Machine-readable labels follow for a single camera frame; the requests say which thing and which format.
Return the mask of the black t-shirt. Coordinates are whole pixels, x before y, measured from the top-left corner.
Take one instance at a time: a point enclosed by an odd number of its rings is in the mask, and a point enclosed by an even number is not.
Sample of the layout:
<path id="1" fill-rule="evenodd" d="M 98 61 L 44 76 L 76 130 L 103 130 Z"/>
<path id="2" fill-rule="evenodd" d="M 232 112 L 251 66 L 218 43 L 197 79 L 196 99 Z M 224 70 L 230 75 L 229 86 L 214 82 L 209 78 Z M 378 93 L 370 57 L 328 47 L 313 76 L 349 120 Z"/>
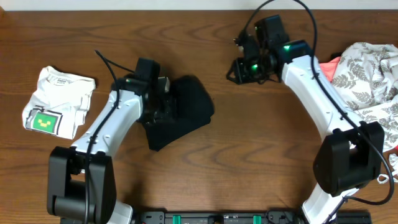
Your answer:
<path id="1" fill-rule="evenodd" d="M 143 121 L 149 149 L 159 151 L 178 138 L 211 122 L 214 104 L 201 81 L 193 75 L 174 80 L 165 94 L 167 114 Z"/>

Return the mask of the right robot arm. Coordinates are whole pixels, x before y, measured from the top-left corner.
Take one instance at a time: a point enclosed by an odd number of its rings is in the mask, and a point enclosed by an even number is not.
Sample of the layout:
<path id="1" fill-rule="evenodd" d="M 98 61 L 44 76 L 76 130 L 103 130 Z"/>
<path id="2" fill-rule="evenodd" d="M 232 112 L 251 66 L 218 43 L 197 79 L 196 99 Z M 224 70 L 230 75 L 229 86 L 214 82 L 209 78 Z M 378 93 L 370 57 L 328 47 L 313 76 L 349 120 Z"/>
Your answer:
<path id="1" fill-rule="evenodd" d="M 289 87 L 313 119 L 322 144 L 313 162 L 316 186 L 301 206 L 297 223 L 370 223 L 368 212 L 343 212 L 377 178 L 384 163 L 384 131 L 343 102 L 304 40 L 290 40 L 280 16 L 257 21 L 255 34 L 242 29 L 234 43 L 242 56 L 226 77 L 236 84 L 278 81 Z"/>

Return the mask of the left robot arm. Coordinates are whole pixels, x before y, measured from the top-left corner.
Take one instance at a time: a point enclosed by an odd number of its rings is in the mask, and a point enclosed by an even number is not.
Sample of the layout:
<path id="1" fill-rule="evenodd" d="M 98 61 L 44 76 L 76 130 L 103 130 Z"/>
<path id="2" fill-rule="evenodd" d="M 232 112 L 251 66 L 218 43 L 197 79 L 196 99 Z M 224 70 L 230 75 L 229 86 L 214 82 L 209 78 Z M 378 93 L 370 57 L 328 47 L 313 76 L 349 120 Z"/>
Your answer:
<path id="1" fill-rule="evenodd" d="M 113 157 L 134 123 L 170 118 L 169 79 L 159 73 L 156 61 L 139 58 L 133 72 L 113 83 L 87 132 L 50 153 L 47 211 L 60 223 L 133 223 L 133 208 L 117 200 Z"/>

